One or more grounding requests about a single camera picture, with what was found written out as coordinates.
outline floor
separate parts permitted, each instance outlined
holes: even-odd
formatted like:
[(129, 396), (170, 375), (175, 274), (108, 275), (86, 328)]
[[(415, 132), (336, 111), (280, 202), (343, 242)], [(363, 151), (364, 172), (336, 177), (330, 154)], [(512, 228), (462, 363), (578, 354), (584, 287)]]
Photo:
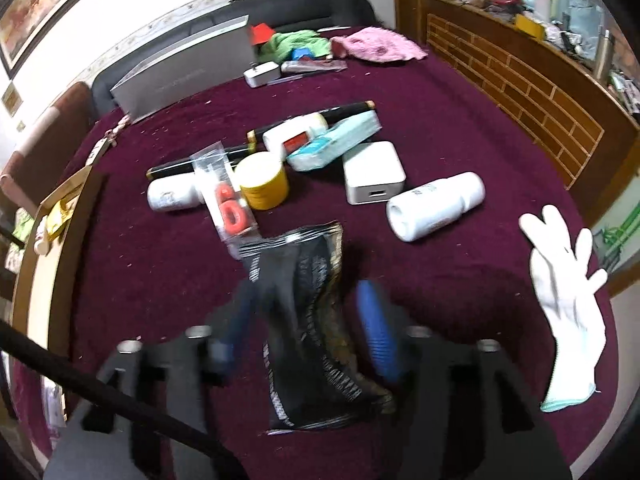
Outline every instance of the floor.
[(640, 282), (611, 300), (618, 332), (618, 394), (598, 436), (571, 466), (574, 479), (597, 458), (625, 416), (640, 387)]

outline metal screw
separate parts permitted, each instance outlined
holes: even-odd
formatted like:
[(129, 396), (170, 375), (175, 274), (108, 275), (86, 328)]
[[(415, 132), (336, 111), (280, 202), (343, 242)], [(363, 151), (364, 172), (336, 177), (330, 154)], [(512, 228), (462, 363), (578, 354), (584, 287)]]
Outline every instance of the metal screw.
[(211, 335), (211, 327), (209, 325), (196, 325), (184, 331), (184, 335), (189, 339), (199, 337), (209, 337)]
[(482, 352), (497, 352), (500, 349), (500, 343), (495, 339), (481, 339), (478, 341), (478, 348)]
[(426, 338), (426, 337), (431, 337), (433, 333), (431, 332), (431, 330), (429, 330), (425, 326), (415, 325), (415, 326), (408, 326), (406, 328), (406, 334), (409, 337)]
[(140, 341), (121, 341), (118, 343), (118, 352), (121, 354), (135, 354), (142, 350), (142, 343)]

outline white power adapter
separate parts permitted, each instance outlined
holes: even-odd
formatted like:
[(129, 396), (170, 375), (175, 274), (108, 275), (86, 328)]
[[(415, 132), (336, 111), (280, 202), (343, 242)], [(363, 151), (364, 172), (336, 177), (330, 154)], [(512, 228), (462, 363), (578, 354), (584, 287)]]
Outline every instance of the white power adapter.
[(386, 202), (404, 188), (406, 175), (388, 140), (358, 144), (342, 156), (342, 166), (351, 205)]
[(244, 72), (244, 80), (251, 88), (266, 85), (280, 77), (280, 67), (273, 61), (254, 66)]

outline open cardboard tray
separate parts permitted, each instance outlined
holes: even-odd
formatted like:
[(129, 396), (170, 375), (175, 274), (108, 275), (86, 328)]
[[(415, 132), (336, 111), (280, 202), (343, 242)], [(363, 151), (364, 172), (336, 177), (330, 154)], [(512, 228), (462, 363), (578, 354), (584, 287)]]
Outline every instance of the open cardboard tray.
[[(40, 203), (15, 284), (12, 326), (62, 357), (69, 350), (71, 300), (82, 240), (103, 179), (86, 166)], [(82, 187), (71, 220), (50, 244), (49, 254), (38, 256), (33, 244), (42, 217), (78, 186)]]

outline pink cloth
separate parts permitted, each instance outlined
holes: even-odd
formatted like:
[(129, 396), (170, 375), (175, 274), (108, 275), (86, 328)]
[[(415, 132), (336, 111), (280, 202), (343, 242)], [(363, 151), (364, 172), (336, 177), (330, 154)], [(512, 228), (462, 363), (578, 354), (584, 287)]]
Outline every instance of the pink cloth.
[(386, 28), (367, 27), (350, 36), (331, 38), (331, 50), (335, 57), (357, 57), (375, 63), (408, 61), (427, 56), (413, 41)]

